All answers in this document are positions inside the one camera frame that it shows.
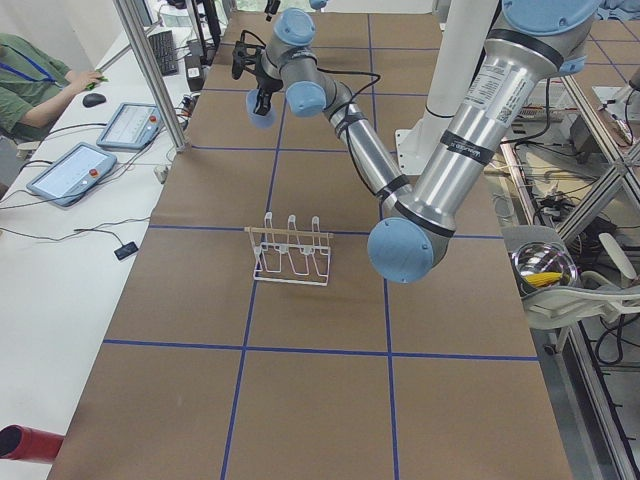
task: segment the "person's hand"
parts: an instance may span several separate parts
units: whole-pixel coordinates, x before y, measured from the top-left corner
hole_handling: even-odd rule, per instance
[[[97,71],[92,72],[69,72],[66,75],[67,80],[69,80],[69,85],[65,88],[72,92],[74,95],[77,95],[83,92],[88,85],[90,84],[98,84],[100,83],[100,79],[102,78],[102,73]]]

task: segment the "computer mouse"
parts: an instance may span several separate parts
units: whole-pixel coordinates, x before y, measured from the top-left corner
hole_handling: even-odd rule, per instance
[[[91,108],[91,107],[95,107],[96,105],[100,105],[101,103],[104,103],[106,101],[107,101],[107,97],[105,97],[100,93],[88,93],[82,99],[82,104],[87,108]]]

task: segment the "black box on cable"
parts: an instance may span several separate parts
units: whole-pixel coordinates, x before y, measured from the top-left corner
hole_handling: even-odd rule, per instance
[[[187,75],[187,83],[192,92],[199,92],[204,86],[204,71],[200,63],[200,56],[189,54],[184,57],[184,68]]]

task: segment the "red mug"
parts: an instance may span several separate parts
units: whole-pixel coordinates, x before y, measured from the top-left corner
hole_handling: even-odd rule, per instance
[[[0,430],[0,459],[53,463],[63,440],[55,433],[10,425]]]

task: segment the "white desk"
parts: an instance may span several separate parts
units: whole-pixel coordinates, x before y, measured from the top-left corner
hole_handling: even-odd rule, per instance
[[[180,45],[190,29],[174,34]],[[126,45],[124,33],[105,55],[110,58]],[[178,105],[189,93],[184,71],[164,77],[169,94]],[[120,103],[153,103],[132,52],[105,72],[109,82],[95,91],[107,102],[85,108],[78,95],[55,128],[90,122],[107,122]],[[78,128],[53,134],[33,159],[55,160],[80,141],[95,143],[100,127]],[[31,235],[62,237],[75,228],[102,222],[146,218],[155,206],[162,186],[153,169],[169,163],[172,143],[162,132],[147,153],[119,179],[106,183],[62,209],[53,204],[0,210],[0,226]],[[130,153],[118,153],[126,162]],[[40,166],[23,170],[7,193],[24,189]],[[17,193],[0,207],[37,201]],[[124,243],[139,246],[148,222],[128,223],[109,230]],[[0,428],[22,424],[64,434],[91,371],[135,256],[118,261],[113,251],[118,241],[103,233],[86,233],[63,242],[0,235]],[[44,479],[49,465],[0,461],[0,479]]]

